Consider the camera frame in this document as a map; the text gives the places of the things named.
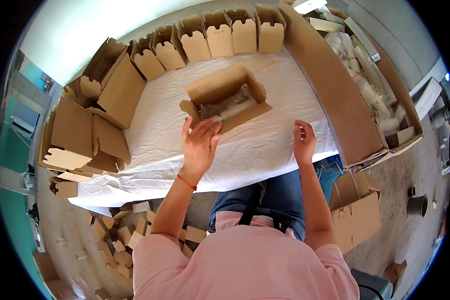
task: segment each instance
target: white wall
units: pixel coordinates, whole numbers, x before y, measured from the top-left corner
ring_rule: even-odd
[[[48,0],[25,34],[20,50],[65,86],[112,37],[119,39],[143,24],[212,0]]]

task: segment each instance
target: person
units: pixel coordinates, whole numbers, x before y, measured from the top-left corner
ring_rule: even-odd
[[[312,165],[310,124],[294,123],[298,170],[219,193],[210,231],[189,260],[179,233],[189,199],[210,168],[222,123],[183,126],[184,164],[151,234],[133,250],[134,299],[359,299],[334,240],[332,217]]]

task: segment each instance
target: open cardboard box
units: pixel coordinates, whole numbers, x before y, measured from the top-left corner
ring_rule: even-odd
[[[92,114],[83,107],[60,98],[45,128],[45,164],[74,170],[92,160]]]
[[[67,300],[77,297],[73,290],[60,280],[59,274],[46,252],[33,252],[32,256],[45,287],[54,299]]]
[[[223,10],[215,10],[203,15],[203,24],[212,58],[233,56],[232,25]]]
[[[59,177],[50,177],[50,190],[61,199],[77,197],[77,183]]]
[[[165,70],[176,70],[187,65],[187,56],[175,24],[158,27],[153,33],[151,44]]]
[[[165,73],[165,68],[152,49],[151,33],[147,34],[146,38],[140,38],[138,42],[131,40],[128,47],[130,60],[147,80],[153,80]]]
[[[191,128],[201,121],[199,107],[201,104],[214,104],[237,93],[246,84],[252,97],[257,100],[257,105],[246,109],[238,115],[223,121],[223,127],[219,131],[224,134],[232,128],[246,121],[258,117],[272,109],[265,102],[266,93],[262,84],[258,83],[253,73],[243,64],[236,64],[212,75],[195,81],[185,87],[190,101],[180,102],[180,108],[193,117]]]
[[[257,52],[257,25],[245,9],[230,9],[226,12],[232,23],[235,54]]]
[[[257,22],[258,52],[280,53],[287,27],[280,11],[270,5],[255,5],[254,15]]]
[[[87,167],[117,173],[131,158],[127,141],[122,130],[109,123],[99,115],[92,120],[93,159]]]
[[[330,211],[333,235],[342,254],[347,253],[382,226],[377,180],[364,172],[346,172],[332,188]]]
[[[201,15],[194,14],[191,17],[178,21],[178,37],[190,63],[206,61],[212,58]]]
[[[377,67],[415,130],[414,138],[391,149],[354,81],[320,33],[287,3],[280,1],[279,7],[287,23],[284,43],[323,107],[344,167],[373,159],[376,159],[373,164],[380,163],[407,151],[422,138],[422,126],[405,84],[393,63],[370,37],[381,57]],[[330,11],[339,17],[343,15],[337,10]]]

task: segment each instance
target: concrete floor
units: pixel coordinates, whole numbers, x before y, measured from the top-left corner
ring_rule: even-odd
[[[228,9],[230,6],[236,7],[234,4],[234,1],[218,0],[202,4],[202,7],[183,9],[145,24],[119,41],[138,39],[143,36],[143,32],[169,24],[172,19],[176,22],[199,11]],[[438,170],[437,133],[432,129],[428,117],[422,123],[424,137],[418,144],[402,155],[365,171],[380,183],[382,227],[378,233],[345,255],[349,267],[378,276],[382,276],[384,269],[392,262],[401,263],[406,259],[408,267],[394,299],[403,299],[421,278],[432,256],[433,242],[440,229],[444,205],[448,203],[450,179],[442,178]],[[96,249],[96,237],[84,221],[85,210],[67,200],[56,198],[48,189],[48,177],[53,174],[46,169],[37,169],[37,205],[42,240],[60,278],[70,286],[72,281],[76,282],[90,299],[95,299],[93,291],[100,287],[106,288],[112,295],[132,296],[132,280],[102,264]],[[413,185],[417,195],[428,195],[428,210],[423,219],[414,216],[407,219],[407,190]],[[216,195],[216,192],[208,192],[192,196],[187,212],[189,225],[208,229],[208,215]],[[432,200],[437,201],[435,210],[432,209]],[[133,223],[133,216],[124,221]],[[57,243],[57,239],[62,237],[66,239],[65,245]],[[87,252],[86,260],[76,260],[74,253],[80,250]]]

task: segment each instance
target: plastic bag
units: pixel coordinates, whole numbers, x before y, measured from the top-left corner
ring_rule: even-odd
[[[237,93],[215,104],[200,104],[201,119],[224,121],[257,104],[244,84]]]

